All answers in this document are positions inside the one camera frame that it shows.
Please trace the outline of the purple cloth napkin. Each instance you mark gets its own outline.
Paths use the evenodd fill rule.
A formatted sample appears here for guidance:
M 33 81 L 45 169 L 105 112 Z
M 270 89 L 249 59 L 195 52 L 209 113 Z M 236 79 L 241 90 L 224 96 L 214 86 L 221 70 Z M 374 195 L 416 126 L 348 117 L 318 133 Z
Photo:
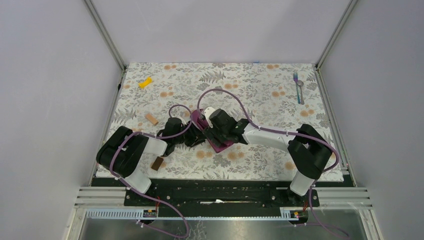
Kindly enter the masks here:
M 219 141 L 218 134 L 212 131 L 200 110 L 194 110 L 191 113 L 190 119 L 195 127 L 200 130 L 216 153 L 220 153 L 234 144 L 229 140 Z

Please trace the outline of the silver spoon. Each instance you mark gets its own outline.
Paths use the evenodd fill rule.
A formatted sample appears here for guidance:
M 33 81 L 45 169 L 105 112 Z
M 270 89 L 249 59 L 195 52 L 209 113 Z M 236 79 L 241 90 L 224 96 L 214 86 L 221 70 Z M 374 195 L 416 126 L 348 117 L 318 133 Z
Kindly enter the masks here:
M 304 98 L 303 98 L 303 86 L 304 86 L 304 83 L 301 80 L 298 80 L 297 81 L 297 86 L 298 86 L 298 90 L 299 90 L 300 104 L 301 105 L 304 105 L 305 104 Z

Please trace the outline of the iridescent fork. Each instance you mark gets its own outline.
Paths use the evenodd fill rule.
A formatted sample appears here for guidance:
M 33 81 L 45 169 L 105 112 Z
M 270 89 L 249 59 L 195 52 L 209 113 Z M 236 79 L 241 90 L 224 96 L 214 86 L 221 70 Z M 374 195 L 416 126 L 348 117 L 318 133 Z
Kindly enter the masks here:
M 300 98 L 300 91 L 299 91 L 299 85 L 298 85 L 298 72 L 296 70 L 293 72 L 293 81 L 294 81 L 295 87 L 296 87 L 297 102 L 298 102 L 298 104 L 300 104 L 301 98 Z

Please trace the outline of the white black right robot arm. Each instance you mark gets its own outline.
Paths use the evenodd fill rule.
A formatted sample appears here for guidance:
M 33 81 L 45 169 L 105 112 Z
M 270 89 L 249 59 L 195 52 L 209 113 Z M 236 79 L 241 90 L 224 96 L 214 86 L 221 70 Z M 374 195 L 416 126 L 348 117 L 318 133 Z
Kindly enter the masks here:
M 287 201 L 293 206 L 307 199 L 307 192 L 325 170 L 333 154 L 322 136 L 309 124 L 302 124 L 295 132 L 281 128 L 254 126 L 248 119 L 236 121 L 222 109 L 208 107 L 199 112 L 197 127 L 216 152 L 233 144 L 262 145 L 288 151 L 297 172 L 287 191 Z

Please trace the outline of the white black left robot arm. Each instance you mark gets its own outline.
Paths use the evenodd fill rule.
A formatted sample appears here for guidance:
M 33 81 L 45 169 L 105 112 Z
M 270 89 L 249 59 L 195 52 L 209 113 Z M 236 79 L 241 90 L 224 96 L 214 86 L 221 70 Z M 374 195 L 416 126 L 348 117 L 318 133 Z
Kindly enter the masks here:
M 167 157 L 177 145 L 195 147 L 206 140 L 205 135 L 191 121 L 184 124 L 180 118 L 170 117 L 156 136 L 134 132 L 120 126 L 103 144 L 96 162 L 123 180 L 126 187 L 136 190 L 136 199 L 144 206 L 152 204 L 155 192 L 151 180 L 138 169 L 142 155 Z

